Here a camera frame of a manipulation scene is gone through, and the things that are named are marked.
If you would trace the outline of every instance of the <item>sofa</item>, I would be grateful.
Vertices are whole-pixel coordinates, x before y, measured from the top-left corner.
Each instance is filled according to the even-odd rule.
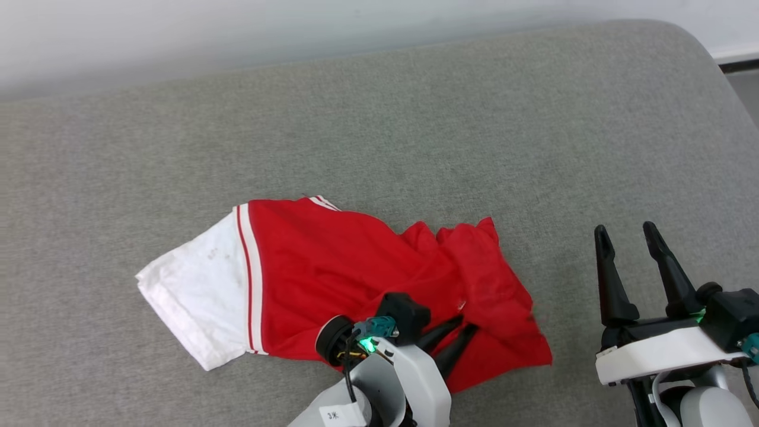
[[[666,305],[646,220],[695,286],[759,286],[759,130],[703,46],[662,22],[3,103],[0,123],[9,425],[286,425],[337,382],[258,355],[205,372],[137,289],[250,199],[324,195],[398,231],[494,219],[553,364],[454,394],[452,425],[635,425],[594,368],[597,224],[643,318]]]

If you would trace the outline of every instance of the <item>cable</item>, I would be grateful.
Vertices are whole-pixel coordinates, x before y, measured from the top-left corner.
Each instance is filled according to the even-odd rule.
[[[348,387],[348,396],[351,397],[351,403],[356,403],[356,394],[353,392],[353,384],[351,383],[351,370],[349,368],[350,365],[348,364],[348,358],[350,357],[353,341],[356,339],[360,332],[361,331],[359,330],[354,331],[353,334],[348,337],[348,340],[345,341],[345,354],[342,357],[342,373],[345,376],[345,385]]]
[[[751,400],[754,401],[754,405],[759,409],[759,400],[757,400],[757,394],[754,392],[754,386],[751,384],[751,377],[748,376],[748,362],[746,359],[741,359],[741,371],[743,371],[743,381],[746,381],[746,389],[748,395],[751,396]]]
[[[342,357],[344,355],[345,355],[345,352],[341,351],[340,353],[337,353],[337,358],[340,359],[340,360],[342,360]],[[349,356],[353,356],[353,357],[359,357],[361,359],[366,359],[367,358],[367,354],[366,353],[350,352],[350,353],[348,353],[348,355]]]

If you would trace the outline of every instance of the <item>white stripe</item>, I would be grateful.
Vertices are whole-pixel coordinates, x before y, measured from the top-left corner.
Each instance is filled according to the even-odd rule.
[[[321,200],[324,203],[328,204],[329,206],[335,208],[335,210],[339,210],[338,207],[336,207],[334,204],[329,203],[329,201],[327,199],[323,198],[322,196],[317,195],[317,197],[319,198],[319,200]]]
[[[337,208],[336,208],[336,207],[333,207],[333,206],[331,206],[331,205],[328,205],[328,204],[324,203],[324,202],[323,202],[323,201],[321,201],[319,198],[308,198],[308,200],[312,201],[312,202],[313,202],[313,203],[315,203],[315,204],[318,204],[318,205],[319,205],[319,206],[321,206],[321,207],[326,207],[326,208],[327,208],[327,209],[329,209],[329,210],[337,210]]]
[[[241,204],[240,210],[240,228],[242,237],[247,247],[247,258],[250,263],[250,288],[253,290],[253,301],[250,307],[250,332],[253,334],[253,350],[258,354],[267,354],[261,343],[261,307],[263,306],[263,274],[261,273],[261,257],[258,253],[258,244],[256,236],[253,235],[253,226],[248,215],[248,205]]]

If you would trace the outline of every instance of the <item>black cable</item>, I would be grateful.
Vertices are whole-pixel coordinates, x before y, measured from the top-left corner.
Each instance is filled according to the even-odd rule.
[[[351,370],[348,364],[348,358],[351,356],[351,346],[361,331],[354,331],[348,340],[345,341],[345,354],[342,357],[342,373],[345,376],[345,385],[348,387],[348,396],[351,397],[351,403],[356,403],[356,394],[353,392],[353,384],[351,383]]]
[[[748,376],[748,361],[741,359],[741,371],[743,371],[743,381],[746,381],[746,389],[751,400],[754,401],[754,405],[759,409],[759,400],[757,400],[757,394],[754,392],[754,385],[751,384],[751,377]]]

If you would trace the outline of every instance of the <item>white sleeve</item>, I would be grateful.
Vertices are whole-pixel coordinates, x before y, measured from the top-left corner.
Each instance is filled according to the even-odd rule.
[[[137,274],[150,306],[207,371],[250,351],[245,260],[233,211]]]

